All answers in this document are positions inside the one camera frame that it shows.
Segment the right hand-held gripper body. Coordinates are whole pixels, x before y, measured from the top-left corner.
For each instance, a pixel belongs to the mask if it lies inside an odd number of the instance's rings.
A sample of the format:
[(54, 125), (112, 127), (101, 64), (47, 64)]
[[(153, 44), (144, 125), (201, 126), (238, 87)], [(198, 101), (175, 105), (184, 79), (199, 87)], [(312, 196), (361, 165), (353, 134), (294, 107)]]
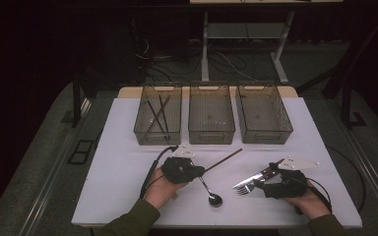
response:
[(303, 169), (314, 168), (318, 162), (298, 157), (286, 157), (279, 164), (280, 183), (265, 184), (264, 191), (267, 198), (295, 198), (301, 197), (308, 189), (307, 179)]

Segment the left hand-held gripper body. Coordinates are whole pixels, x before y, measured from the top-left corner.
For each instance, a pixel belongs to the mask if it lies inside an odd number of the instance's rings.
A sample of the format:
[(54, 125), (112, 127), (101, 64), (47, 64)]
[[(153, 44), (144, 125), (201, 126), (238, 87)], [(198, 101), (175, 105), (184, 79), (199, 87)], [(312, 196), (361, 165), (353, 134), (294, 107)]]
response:
[(187, 144), (179, 146), (161, 166), (165, 178), (173, 184), (192, 182), (197, 178), (197, 170), (192, 161), (195, 156)]

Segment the wood-handled metal fork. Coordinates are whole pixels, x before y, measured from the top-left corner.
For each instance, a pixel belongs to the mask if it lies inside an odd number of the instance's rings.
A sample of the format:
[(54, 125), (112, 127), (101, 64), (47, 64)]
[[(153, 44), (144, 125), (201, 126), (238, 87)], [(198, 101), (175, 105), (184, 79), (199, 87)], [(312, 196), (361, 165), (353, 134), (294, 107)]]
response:
[(235, 190), (238, 195), (246, 195), (251, 193), (255, 189), (255, 180), (265, 182), (266, 180), (274, 177), (275, 175), (275, 171), (262, 171), (239, 182), (238, 184), (234, 185), (232, 189)]

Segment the wood-handled metal knife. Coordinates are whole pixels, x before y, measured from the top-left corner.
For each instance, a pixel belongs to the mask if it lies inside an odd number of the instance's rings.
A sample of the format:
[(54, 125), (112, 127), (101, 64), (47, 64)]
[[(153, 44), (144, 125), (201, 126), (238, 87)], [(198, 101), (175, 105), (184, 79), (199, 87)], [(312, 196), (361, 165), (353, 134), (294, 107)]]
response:
[(264, 182), (278, 175), (279, 164), (282, 163), (283, 161), (284, 160), (281, 159), (277, 162), (271, 162), (267, 168), (239, 182), (238, 184), (234, 185), (232, 189), (235, 190), (238, 195), (245, 195), (245, 194), (251, 193), (255, 188), (254, 181), (257, 180), (257, 181)]

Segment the brown chopstick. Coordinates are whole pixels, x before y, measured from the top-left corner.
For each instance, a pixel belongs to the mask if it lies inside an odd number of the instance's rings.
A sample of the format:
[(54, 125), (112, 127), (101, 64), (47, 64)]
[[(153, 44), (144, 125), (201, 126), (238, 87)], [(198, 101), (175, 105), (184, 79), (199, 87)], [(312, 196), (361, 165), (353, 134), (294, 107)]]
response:
[(242, 151), (243, 151), (243, 148), (237, 149), (236, 151), (234, 151), (230, 155), (226, 156), (225, 158), (221, 159), (220, 161), (218, 161), (218, 162), (214, 163), (213, 165), (211, 165), (210, 167), (206, 168), (205, 172), (212, 170), (213, 168), (215, 168), (215, 167), (219, 166), (220, 164), (224, 163), (225, 161), (231, 159), (232, 157), (234, 157), (235, 155), (239, 154)]
[[(151, 101), (150, 100), (147, 101), (147, 104), (149, 105), (150, 110), (151, 110), (151, 112), (153, 114), (153, 117), (154, 117), (154, 120), (153, 120), (152, 124), (150, 125), (150, 127), (147, 130), (148, 133), (152, 130), (152, 128), (154, 127), (155, 123), (158, 124), (159, 129), (163, 133), (165, 131), (168, 132), (168, 125), (167, 125), (167, 121), (166, 121), (166, 118), (165, 118), (165, 111), (164, 111), (165, 109), (164, 108), (168, 104), (170, 96), (168, 96), (165, 99), (165, 101), (162, 100), (161, 95), (159, 95), (158, 98), (159, 98), (159, 104), (160, 104), (160, 110), (158, 112), (155, 112), (154, 107), (153, 107)], [(158, 119), (160, 114), (163, 116), (163, 123), (164, 123), (163, 126), (162, 126), (162, 124), (160, 123), (160, 121)]]

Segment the metal spoon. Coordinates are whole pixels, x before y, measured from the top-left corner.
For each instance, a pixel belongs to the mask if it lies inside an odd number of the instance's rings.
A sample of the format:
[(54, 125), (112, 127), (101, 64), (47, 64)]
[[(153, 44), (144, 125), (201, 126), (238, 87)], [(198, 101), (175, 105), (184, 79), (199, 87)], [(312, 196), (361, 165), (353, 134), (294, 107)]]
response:
[(208, 192), (210, 206), (211, 207), (220, 207), (222, 205), (222, 203), (223, 203), (223, 200), (222, 200), (221, 196), (213, 193), (210, 190), (210, 188), (208, 187), (208, 185), (205, 183), (205, 181), (204, 181), (204, 179), (202, 177), (200, 177), (199, 180), (201, 181), (201, 183), (203, 184), (203, 186), (205, 187), (205, 189)]

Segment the translucent grey plastic bin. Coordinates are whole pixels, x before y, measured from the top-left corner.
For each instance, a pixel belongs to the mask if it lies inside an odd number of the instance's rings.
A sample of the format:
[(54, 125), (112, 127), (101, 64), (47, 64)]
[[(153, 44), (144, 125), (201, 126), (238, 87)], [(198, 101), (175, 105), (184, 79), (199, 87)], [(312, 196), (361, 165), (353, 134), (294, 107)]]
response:
[(227, 82), (192, 82), (188, 118), (191, 145), (231, 145), (235, 123)]
[[(160, 110), (158, 95), (162, 100), (170, 96), (165, 106), (165, 116), (168, 130), (164, 133), (155, 123), (152, 130), (147, 130), (152, 124), (154, 117), (147, 101), (150, 100), (155, 112)], [(182, 105), (182, 84), (177, 82), (152, 82), (143, 86), (138, 114), (134, 126), (134, 134), (140, 146), (176, 146), (181, 143), (181, 105)], [(163, 123), (163, 117), (159, 115), (159, 121)]]
[(286, 143), (293, 128), (280, 92), (273, 82), (239, 81), (235, 99), (243, 143)]

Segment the person's left hand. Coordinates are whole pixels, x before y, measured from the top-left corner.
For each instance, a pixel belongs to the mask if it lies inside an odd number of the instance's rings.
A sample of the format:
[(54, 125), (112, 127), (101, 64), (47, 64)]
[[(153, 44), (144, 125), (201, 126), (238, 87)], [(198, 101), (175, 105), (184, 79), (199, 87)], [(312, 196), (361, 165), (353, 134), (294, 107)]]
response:
[(144, 194), (144, 200), (156, 209), (164, 207), (171, 199), (175, 199), (177, 191), (184, 188), (186, 183), (173, 184), (164, 176), (160, 168), (157, 168), (149, 182)]

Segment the person's right hand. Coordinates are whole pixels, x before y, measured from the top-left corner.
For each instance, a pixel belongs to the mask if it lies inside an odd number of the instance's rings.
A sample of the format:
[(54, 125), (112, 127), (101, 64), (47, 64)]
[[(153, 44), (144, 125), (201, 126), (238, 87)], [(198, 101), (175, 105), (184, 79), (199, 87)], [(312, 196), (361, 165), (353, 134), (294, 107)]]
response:
[(301, 197), (284, 198), (284, 200), (298, 207), (309, 220), (330, 214), (326, 205), (310, 189)]

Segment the black metal stand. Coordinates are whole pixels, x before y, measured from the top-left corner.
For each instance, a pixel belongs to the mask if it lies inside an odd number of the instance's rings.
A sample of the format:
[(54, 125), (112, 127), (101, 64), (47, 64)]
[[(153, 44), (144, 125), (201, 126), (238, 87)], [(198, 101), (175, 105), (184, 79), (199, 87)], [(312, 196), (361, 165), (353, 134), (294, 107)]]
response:
[(323, 94), (335, 97), (342, 94), (342, 120), (350, 127), (351, 91), (356, 90), (378, 116), (378, 22), (367, 27), (351, 41), (345, 56), (338, 64)]
[(76, 71), (72, 78), (73, 110), (66, 112), (63, 123), (71, 123), (76, 128), (82, 118), (83, 103), (86, 98), (95, 98), (98, 90), (97, 72), (93, 68)]

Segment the aluminium floor rail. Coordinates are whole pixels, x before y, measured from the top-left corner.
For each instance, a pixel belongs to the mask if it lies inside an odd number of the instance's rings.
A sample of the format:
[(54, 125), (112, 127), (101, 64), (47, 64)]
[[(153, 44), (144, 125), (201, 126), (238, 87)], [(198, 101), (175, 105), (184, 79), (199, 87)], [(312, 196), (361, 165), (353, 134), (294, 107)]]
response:
[(364, 230), (378, 235), (378, 118), (363, 101), (359, 101), (356, 114), (362, 117), (364, 124), (347, 127), (341, 120), (340, 107), (333, 100), (329, 100), (327, 105), (335, 120), (335, 127), (343, 138), (339, 142), (330, 140), (329, 152), (335, 156), (336, 162), (351, 161), (349, 167), (357, 173), (357, 181), (363, 186), (353, 184), (351, 175), (344, 167), (341, 176), (359, 199), (357, 209)]
[[(92, 104), (85, 99), (83, 103), (83, 115), (87, 115), (89, 109), (91, 108)], [(63, 166), (67, 163), (68, 155), (71, 146), (75, 142), (78, 132), (81, 129), (83, 122), (80, 120), (79, 124), (76, 128), (71, 127), (69, 132), (66, 134), (65, 139), (59, 149), (55, 162), (52, 165), (44, 184), (42, 185), (41, 190), (39, 191), (37, 197), (35, 198), (31, 210), (28, 214), (25, 223), (23, 224), (22, 229), (18, 236), (33, 236), (34, 231), (36, 230), (40, 219), (45, 212), (47, 204), (54, 192), (54, 189), (57, 185), (60, 172), (62, 171)]]

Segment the white metal frame desk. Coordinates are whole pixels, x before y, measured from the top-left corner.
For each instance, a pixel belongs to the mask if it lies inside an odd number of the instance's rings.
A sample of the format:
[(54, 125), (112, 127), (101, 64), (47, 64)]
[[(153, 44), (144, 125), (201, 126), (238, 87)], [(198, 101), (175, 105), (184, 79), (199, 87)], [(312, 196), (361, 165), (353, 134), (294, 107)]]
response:
[[(323, 4), (338, 4), (344, 0), (189, 0), (191, 6), (212, 6), (229, 7), (234, 10), (235, 7), (246, 7), (252, 10), (254, 7), (263, 7), (265, 5), (282, 7), (292, 7), (294, 4), (299, 6), (322, 6)], [(245, 23), (245, 31), (240, 29), (230, 29), (235, 24), (219, 23), (212, 24), (209, 22), (210, 10), (204, 11), (202, 53), (201, 53), (201, 74), (202, 80), (210, 79), (209, 73), (209, 53), (208, 42), (210, 39), (277, 39), (278, 47), (270, 53), (272, 63), (282, 84), (287, 84), (288, 79), (281, 62), (281, 56), (284, 51), (284, 45), (294, 19), (295, 10), (289, 10), (285, 20), (280, 23)]]

